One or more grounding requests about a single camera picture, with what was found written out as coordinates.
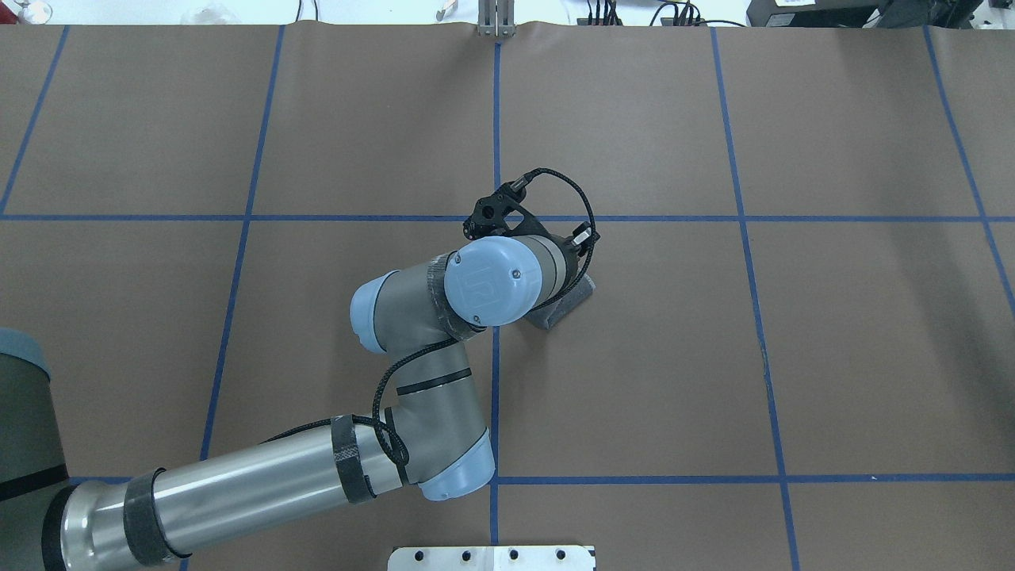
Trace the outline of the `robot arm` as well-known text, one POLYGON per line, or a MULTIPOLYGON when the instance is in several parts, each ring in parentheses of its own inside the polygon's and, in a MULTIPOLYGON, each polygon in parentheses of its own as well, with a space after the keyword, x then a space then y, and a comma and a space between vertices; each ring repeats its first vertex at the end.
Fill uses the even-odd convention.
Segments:
POLYGON ((2 329, 2 568, 160 569, 201 550, 414 487, 466 496, 496 473, 466 348, 568 296, 590 241, 472 238, 359 286, 353 333, 385 364, 363 411, 319 412, 199 462, 71 480, 40 344, 2 329))

